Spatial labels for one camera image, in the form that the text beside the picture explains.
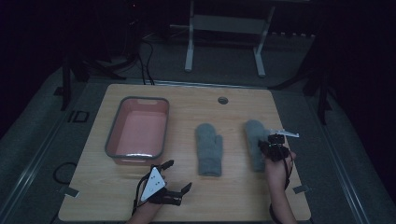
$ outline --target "human arm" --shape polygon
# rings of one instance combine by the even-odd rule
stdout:
[[[292,167],[291,158],[294,159],[296,157],[294,152],[290,154],[291,156],[289,155],[286,158],[288,173]],[[273,162],[265,158],[265,177],[268,183],[268,189],[270,190],[271,204],[276,218],[283,224],[297,223],[285,192],[287,174],[284,162]]]
[[[162,206],[162,204],[149,202],[144,203],[136,209],[134,215],[126,222],[126,224],[148,224],[152,219],[154,219]]]

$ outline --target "pink container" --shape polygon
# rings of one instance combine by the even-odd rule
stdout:
[[[119,165],[159,165],[169,115],[163,98],[126,97],[106,142],[106,154]]]

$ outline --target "gray floor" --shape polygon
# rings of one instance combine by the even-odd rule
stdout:
[[[301,36],[269,36],[262,53],[267,77],[262,78],[257,76],[252,49],[247,45],[226,48],[217,42],[216,47],[210,38],[198,38],[193,70],[185,73],[185,32],[175,34],[168,42],[155,35],[146,38],[154,48],[149,71],[157,85],[265,89],[292,77],[312,43],[312,39]],[[149,54],[149,45],[142,45],[145,62]],[[43,84],[0,142],[2,211],[8,211],[4,205],[15,208],[1,215],[7,217],[7,223],[51,223],[53,218],[53,223],[63,223],[56,218],[64,198],[58,192],[62,184],[54,181],[52,173],[63,162],[78,162],[106,87],[115,82],[141,84],[139,66],[118,71],[128,77],[126,81],[99,75],[93,75],[88,83],[74,81],[73,101],[64,112],[60,111],[62,98],[53,95],[62,85],[61,70]],[[342,108],[329,97],[332,110],[326,113],[328,124],[321,125],[316,116],[318,98],[303,96],[303,85],[304,80],[283,91],[273,91],[283,126],[301,135],[288,139],[290,148],[298,154],[296,166],[300,178],[311,188],[305,195],[312,219],[301,223],[396,223],[395,206]],[[72,111],[89,112],[88,121],[69,120]],[[29,163],[34,157],[41,159],[37,172],[32,174],[34,178],[26,181],[29,184],[21,188],[18,197],[8,201],[10,195],[15,195],[12,190],[23,171],[35,168],[35,164]],[[73,166],[65,166],[60,178],[69,180],[73,171]]]

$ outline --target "round hole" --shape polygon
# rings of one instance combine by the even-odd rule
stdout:
[[[227,105],[228,104],[228,99],[226,97],[224,97],[224,96],[220,96],[219,99],[218,99],[218,102],[221,105]]]

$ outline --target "wooden table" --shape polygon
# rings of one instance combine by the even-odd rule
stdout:
[[[244,124],[260,120],[265,127],[282,129],[271,92],[250,89],[172,87],[113,84],[107,89],[70,188],[77,198],[65,197],[59,218],[64,221],[127,220],[132,211],[135,189],[149,167],[117,165],[105,153],[120,101],[126,96],[166,98],[170,103],[163,161],[175,160],[163,172],[170,190],[192,188],[181,206],[165,205],[154,221],[261,221],[270,220],[269,192],[263,173],[254,173],[248,155]],[[220,96],[229,103],[218,103]],[[211,123],[223,136],[222,176],[199,176],[195,128]],[[294,168],[287,189],[298,220],[311,216]]]

